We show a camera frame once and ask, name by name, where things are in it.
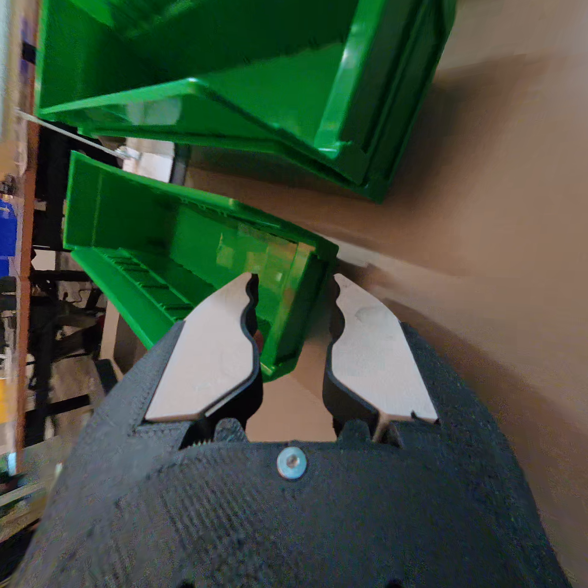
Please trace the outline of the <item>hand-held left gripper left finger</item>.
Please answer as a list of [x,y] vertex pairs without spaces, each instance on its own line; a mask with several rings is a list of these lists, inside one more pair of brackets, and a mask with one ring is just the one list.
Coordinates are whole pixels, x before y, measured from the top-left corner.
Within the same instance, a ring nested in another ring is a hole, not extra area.
[[247,421],[261,407],[255,334],[259,278],[245,272],[214,291],[180,322],[179,336],[146,410],[147,423]]

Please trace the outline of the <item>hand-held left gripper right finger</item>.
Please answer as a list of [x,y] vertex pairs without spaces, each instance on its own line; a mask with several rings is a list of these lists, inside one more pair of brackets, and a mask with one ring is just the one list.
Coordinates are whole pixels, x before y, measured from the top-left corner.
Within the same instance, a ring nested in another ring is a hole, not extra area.
[[437,409],[401,321],[342,274],[333,276],[333,294],[322,399],[335,434],[359,420],[379,442],[393,422],[436,423]]

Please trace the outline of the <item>white board stand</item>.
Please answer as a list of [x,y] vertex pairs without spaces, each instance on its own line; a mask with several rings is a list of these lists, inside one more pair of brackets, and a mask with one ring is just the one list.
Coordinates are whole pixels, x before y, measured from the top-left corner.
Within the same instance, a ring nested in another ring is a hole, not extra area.
[[186,178],[190,149],[186,145],[175,146],[170,142],[134,138],[89,138],[70,132],[60,126],[25,113],[20,108],[14,114],[21,120],[47,128],[72,141],[75,146],[85,145],[122,162],[122,168],[130,173],[183,185]]

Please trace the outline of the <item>brown wooden table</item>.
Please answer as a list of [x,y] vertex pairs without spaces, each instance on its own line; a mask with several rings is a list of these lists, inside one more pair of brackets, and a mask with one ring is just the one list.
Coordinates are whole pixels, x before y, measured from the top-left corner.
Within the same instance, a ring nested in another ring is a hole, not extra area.
[[26,155],[24,171],[18,178],[16,198],[18,218],[17,239],[17,347],[15,352],[15,394],[16,421],[15,434],[15,473],[24,471],[26,409],[28,398],[28,378],[26,374],[28,361],[28,329],[31,307],[31,273],[33,211],[35,185],[38,172],[38,148],[40,126],[32,120],[35,106],[36,67],[28,65],[26,75],[20,73],[17,66],[17,148]]

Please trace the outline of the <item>blue plastic bin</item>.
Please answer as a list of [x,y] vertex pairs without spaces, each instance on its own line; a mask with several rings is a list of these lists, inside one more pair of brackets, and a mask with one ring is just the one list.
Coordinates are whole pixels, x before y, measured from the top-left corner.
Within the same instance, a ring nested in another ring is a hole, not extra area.
[[10,202],[1,200],[1,277],[9,275],[10,261],[17,254],[18,219]]

